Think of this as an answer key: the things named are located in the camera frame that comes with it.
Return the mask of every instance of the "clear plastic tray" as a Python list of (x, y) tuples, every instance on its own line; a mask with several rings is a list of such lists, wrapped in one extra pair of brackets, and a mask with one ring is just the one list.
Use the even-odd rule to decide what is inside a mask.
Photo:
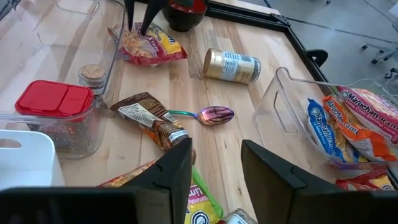
[[(278, 68), (253, 116), (264, 147), (276, 154), (283, 154), (293, 163), (301, 162), (302, 164), (296, 164), (298, 166), (312, 169), (323, 164), (340, 170), (398, 165), (398, 162), (342, 162), (317, 146), (307, 129), (307, 99), (320, 103), (325, 95), (338, 95), (336, 86), (342, 85), (292, 78), (286, 68)], [(398, 105), (384, 86), (372, 80), (362, 79), (344, 86), (370, 90)]]
[[(101, 145), (104, 114), (118, 88), (121, 71), (117, 67), (123, 62), (115, 61), (119, 43), (107, 31), (116, 24), (124, 24), (124, 6), (111, 0), (22, 0), (8, 12), (0, 20), (0, 128), (46, 132), (83, 120), (76, 128), (86, 138), (84, 144), (58, 156), (81, 158), (94, 153)], [(69, 118), (16, 112), (15, 102), (32, 81), (79, 85), (80, 68), (90, 64), (105, 68), (106, 87), (88, 111)], [(64, 133), (64, 137), (63, 146), (72, 146), (74, 135)]]

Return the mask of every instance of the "black bowl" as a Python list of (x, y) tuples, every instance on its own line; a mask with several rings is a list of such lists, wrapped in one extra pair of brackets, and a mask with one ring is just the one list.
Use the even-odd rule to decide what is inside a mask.
[(162, 9), (170, 28), (177, 32), (186, 32), (197, 26), (205, 16), (207, 5), (204, 0), (193, 0), (193, 6), (186, 8), (173, 2)]

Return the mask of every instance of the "red lid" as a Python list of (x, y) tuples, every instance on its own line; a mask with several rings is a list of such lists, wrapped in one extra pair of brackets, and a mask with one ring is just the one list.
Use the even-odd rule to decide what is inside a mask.
[(93, 99), (87, 87), (37, 80), (27, 86), (15, 109), (20, 114), (69, 117), (87, 110)]

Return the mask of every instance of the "iridescent spoon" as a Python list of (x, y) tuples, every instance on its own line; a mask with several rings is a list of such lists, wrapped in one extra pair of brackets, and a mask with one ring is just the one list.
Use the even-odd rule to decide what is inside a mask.
[(181, 114), (193, 116), (199, 122), (206, 125), (219, 125), (231, 121), (234, 117), (234, 111), (224, 106), (209, 106), (200, 110), (199, 113), (191, 113), (187, 111), (169, 110), (170, 114)]

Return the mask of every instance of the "glass jar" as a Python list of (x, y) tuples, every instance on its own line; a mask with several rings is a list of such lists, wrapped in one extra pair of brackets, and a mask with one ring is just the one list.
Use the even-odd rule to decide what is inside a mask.
[(85, 65), (79, 71), (79, 84), (93, 90), (94, 95), (104, 92), (106, 84), (106, 70), (101, 65)]

